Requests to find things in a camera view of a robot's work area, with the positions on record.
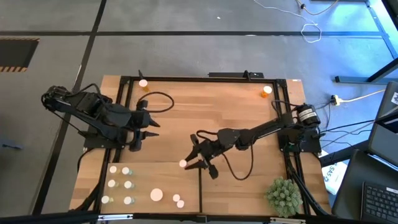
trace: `white cylinder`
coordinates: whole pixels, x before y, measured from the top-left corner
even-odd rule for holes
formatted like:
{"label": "white cylinder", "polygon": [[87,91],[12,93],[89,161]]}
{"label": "white cylinder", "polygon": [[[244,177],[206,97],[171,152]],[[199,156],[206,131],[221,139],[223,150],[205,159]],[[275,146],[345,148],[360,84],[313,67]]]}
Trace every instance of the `white cylinder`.
{"label": "white cylinder", "polygon": [[109,172],[110,172],[111,174],[115,174],[117,171],[118,171],[118,168],[117,168],[116,166],[111,166],[111,167],[109,168]]}
{"label": "white cylinder", "polygon": [[101,202],[102,202],[103,204],[110,203],[110,202],[113,202],[113,198],[111,198],[111,197],[109,197],[109,196],[103,196],[103,197],[101,198]]}
{"label": "white cylinder", "polygon": [[130,205],[130,204],[134,203],[135,200],[132,197],[125,197],[123,202],[124,202],[125,205]]}
{"label": "white cylinder", "polygon": [[174,202],[178,202],[180,199],[181,199],[180,195],[178,195],[178,194],[173,195]]}
{"label": "white cylinder", "polygon": [[126,189],[133,189],[133,188],[135,187],[135,185],[134,185],[131,181],[126,181],[126,182],[124,183],[124,187],[125,187]]}
{"label": "white cylinder", "polygon": [[139,80],[138,85],[141,87],[145,87],[148,85],[148,81],[147,80]]}
{"label": "white cylinder", "polygon": [[187,162],[185,161],[185,159],[182,159],[182,160],[180,161],[180,167],[184,168],[184,167],[186,167],[186,166],[187,166]]}
{"label": "white cylinder", "polygon": [[132,170],[129,169],[128,167],[123,167],[123,169],[122,169],[122,174],[124,174],[124,175],[131,175],[131,174],[132,174]]}
{"label": "white cylinder", "polygon": [[154,189],[150,193],[150,199],[152,199],[154,202],[160,201],[162,197],[163,197],[163,191],[160,189]]}
{"label": "white cylinder", "polygon": [[177,202],[177,208],[183,208],[184,207],[185,202],[183,200],[179,200]]}
{"label": "white cylinder", "polygon": [[119,185],[119,183],[117,183],[116,181],[114,181],[114,180],[110,180],[109,182],[108,182],[108,187],[117,187]]}
{"label": "white cylinder", "polygon": [[272,93],[272,88],[269,86],[265,86],[263,90],[265,93],[268,93],[268,94]]}

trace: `gray floor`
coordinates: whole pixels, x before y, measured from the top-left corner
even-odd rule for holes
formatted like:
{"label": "gray floor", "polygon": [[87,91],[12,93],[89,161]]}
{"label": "gray floor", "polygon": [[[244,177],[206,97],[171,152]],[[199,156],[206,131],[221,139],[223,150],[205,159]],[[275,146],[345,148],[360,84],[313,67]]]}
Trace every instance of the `gray floor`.
{"label": "gray floor", "polygon": [[[299,13],[294,0],[260,1]],[[305,1],[312,11],[327,2]],[[91,30],[100,0],[0,0],[0,30]],[[375,9],[391,26],[380,3]],[[319,15],[303,16],[324,31],[377,31],[364,3],[338,3]],[[301,29],[303,20],[250,0],[112,0],[108,1],[100,30],[288,30]],[[71,88],[87,37],[42,37],[25,73],[0,74],[0,134],[24,145],[22,151],[0,150],[0,217],[25,215],[42,176],[60,121],[45,111],[39,98],[51,85]],[[323,37],[308,44],[301,37],[97,37],[83,86],[101,83],[103,75],[205,77],[208,72],[264,72],[268,78],[303,80],[307,102],[322,104],[331,94],[344,99],[385,88],[383,85],[336,84],[336,75],[368,76],[392,60],[381,38]],[[331,107],[329,127],[373,119],[382,94]],[[326,110],[320,110],[326,124]],[[73,119],[81,128],[84,124]],[[354,144],[369,133],[341,141]],[[328,134],[334,139],[339,134]],[[44,212],[68,209],[76,178],[76,162],[83,139],[69,129],[45,203]],[[346,147],[331,144],[333,152]]]}

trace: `white ball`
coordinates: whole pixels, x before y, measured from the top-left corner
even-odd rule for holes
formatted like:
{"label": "white ball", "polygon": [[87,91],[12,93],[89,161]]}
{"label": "white ball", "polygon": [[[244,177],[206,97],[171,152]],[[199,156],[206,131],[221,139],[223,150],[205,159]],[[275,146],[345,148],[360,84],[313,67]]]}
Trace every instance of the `white ball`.
{"label": "white ball", "polygon": [[185,161],[185,159],[182,159],[182,160],[180,161],[180,167],[184,168],[184,167],[186,167],[186,166],[187,166],[187,162]]}
{"label": "white ball", "polygon": [[177,202],[177,207],[178,208],[183,208],[184,207],[184,201],[183,200],[179,200],[178,202]]}
{"label": "white ball", "polygon": [[178,202],[180,199],[181,199],[180,195],[178,195],[178,194],[173,195],[174,202]]}
{"label": "white ball", "polygon": [[150,199],[152,199],[154,202],[160,201],[162,197],[163,197],[163,192],[160,189],[154,189],[150,193]]}

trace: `wooden tabletop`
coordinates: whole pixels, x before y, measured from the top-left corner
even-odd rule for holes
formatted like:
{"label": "wooden tabletop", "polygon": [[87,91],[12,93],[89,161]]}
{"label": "wooden tabletop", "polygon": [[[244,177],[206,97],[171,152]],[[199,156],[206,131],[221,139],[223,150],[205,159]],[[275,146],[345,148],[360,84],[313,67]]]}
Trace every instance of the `wooden tabletop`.
{"label": "wooden tabletop", "polygon": [[[116,99],[120,76],[104,76],[101,92]],[[305,101],[300,80],[287,80],[291,103]],[[104,194],[113,196],[114,202],[103,205],[103,213],[199,213],[198,171],[185,171],[178,166],[192,150],[190,134],[199,129],[214,131],[222,128],[252,128],[276,118],[271,107],[274,95],[261,98],[264,84],[260,83],[198,83],[198,82],[149,82],[150,91],[162,91],[175,100],[175,106],[165,113],[152,113],[161,128],[147,128],[160,136],[147,138],[139,152],[123,150],[119,168],[129,167],[132,176],[107,174],[106,180],[120,183],[115,189],[105,187]],[[134,83],[130,109],[144,90]],[[164,96],[151,95],[148,110],[161,110],[170,105]],[[203,213],[217,215],[276,215],[264,199],[264,192],[277,177],[285,177],[286,171],[279,151],[277,135],[271,134],[258,140],[254,147],[254,168],[251,176],[238,181],[231,175],[223,157],[212,163],[219,177],[212,180],[207,170],[202,171]],[[104,150],[94,149],[81,161],[70,208],[79,206],[98,182]],[[226,152],[237,176],[247,174],[250,168],[250,150],[231,149]],[[321,166],[311,154],[301,154],[305,183],[317,202],[330,212],[328,194],[323,182]],[[123,183],[130,180],[136,187],[124,189]],[[164,191],[160,202],[152,202],[152,189]],[[185,201],[183,209],[172,201],[173,194],[180,194]],[[123,198],[131,195],[133,205],[125,206]]]}

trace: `laptop keyboard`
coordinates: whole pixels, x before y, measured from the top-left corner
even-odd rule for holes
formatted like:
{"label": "laptop keyboard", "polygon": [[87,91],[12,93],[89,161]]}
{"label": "laptop keyboard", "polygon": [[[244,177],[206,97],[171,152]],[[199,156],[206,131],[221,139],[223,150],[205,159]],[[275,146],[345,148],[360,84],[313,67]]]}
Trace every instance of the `laptop keyboard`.
{"label": "laptop keyboard", "polygon": [[398,194],[386,190],[385,187],[365,183],[363,211],[368,215],[398,223]]}

